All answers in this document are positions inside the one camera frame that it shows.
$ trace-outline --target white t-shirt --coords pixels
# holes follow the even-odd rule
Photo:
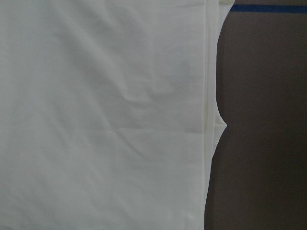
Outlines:
[[[202,230],[231,4],[0,1],[0,230]]]

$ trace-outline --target blue tape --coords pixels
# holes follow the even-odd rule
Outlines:
[[[232,12],[307,13],[307,6],[239,5],[232,6]]]

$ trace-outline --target dark background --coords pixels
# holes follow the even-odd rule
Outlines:
[[[230,12],[217,102],[228,126],[212,161],[205,229],[307,230],[307,14]]]

